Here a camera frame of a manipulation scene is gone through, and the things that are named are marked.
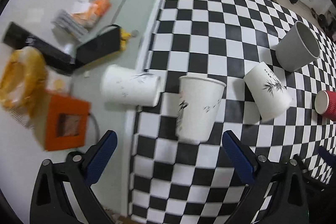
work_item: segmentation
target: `gray cup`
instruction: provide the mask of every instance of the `gray cup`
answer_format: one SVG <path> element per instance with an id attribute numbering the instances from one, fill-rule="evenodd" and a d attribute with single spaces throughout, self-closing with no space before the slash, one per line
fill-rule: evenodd
<path id="1" fill-rule="evenodd" d="M 296 21 L 276 48 L 279 64 L 293 72 L 320 57 L 320 46 L 311 30 L 301 21 Z"/>

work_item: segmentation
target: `orange square frame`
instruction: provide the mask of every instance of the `orange square frame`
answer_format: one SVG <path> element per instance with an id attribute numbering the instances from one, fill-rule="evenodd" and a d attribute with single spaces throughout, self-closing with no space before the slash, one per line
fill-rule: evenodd
<path id="1" fill-rule="evenodd" d="M 50 96 L 44 148 L 52 151 L 83 146 L 85 144 L 86 123 L 91 104 L 70 96 L 58 94 L 50 94 Z M 78 125 L 78 135 L 57 136 L 58 119 L 61 113 L 81 116 Z"/>

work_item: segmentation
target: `blue gripper pad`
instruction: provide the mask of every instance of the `blue gripper pad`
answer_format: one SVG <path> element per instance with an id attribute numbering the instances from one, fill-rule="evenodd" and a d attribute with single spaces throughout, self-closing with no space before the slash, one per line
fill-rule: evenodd
<path id="1" fill-rule="evenodd" d="M 254 184 L 253 166 L 247 160 L 227 131 L 223 133 L 222 144 L 225 152 L 232 161 L 241 182 L 248 184 L 251 187 Z"/>
<path id="2" fill-rule="evenodd" d="M 117 143 L 117 134 L 114 131 L 110 131 L 109 136 L 87 166 L 85 182 L 89 187 L 98 182 L 117 147 Z"/>
<path id="3" fill-rule="evenodd" d="M 325 161 L 327 165 L 330 167 L 334 167 L 336 163 L 336 157 L 332 154 L 330 154 L 327 149 L 325 149 L 323 146 L 319 147 L 319 155 L 321 158 Z"/>

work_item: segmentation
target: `black and white checkered surface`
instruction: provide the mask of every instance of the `black and white checkered surface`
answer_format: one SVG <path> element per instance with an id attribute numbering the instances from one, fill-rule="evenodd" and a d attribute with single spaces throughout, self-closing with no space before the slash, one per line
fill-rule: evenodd
<path id="1" fill-rule="evenodd" d="M 275 46 L 296 20 L 320 42 L 321 58 L 288 73 Z M 245 193 L 221 146 L 232 130 L 256 155 L 287 162 L 305 158 L 311 175 L 327 182 L 331 169 L 318 156 L 334 153 L 334 123 L 312 106 L 318 91 L 335 91 L 335 45 L 315 26 L 269 0 L 162 0 L 154 26 L 147 70 L 162 77 L 156 107 L 136 116 L 130 163 L 129 215 L 140 223 L 223 224 Z M 264 61 L 294 98 L 291 107 L 261 122 L 244 75 Z M 179 77 L 196 75 L 227 84 L 209 140 L 179 143 L 175 123 Z M 262 217 L 270 196 L 254 220 Z"/>

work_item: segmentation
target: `red cup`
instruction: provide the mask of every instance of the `red cup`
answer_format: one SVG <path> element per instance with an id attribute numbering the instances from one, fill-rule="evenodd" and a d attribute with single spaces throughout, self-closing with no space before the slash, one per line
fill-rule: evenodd
<path id="1" fill-rule="evenodd" d="M 336 92 L 319 91 L 315 98 L 315 110 L 318 114 L 336 121 Z"/>

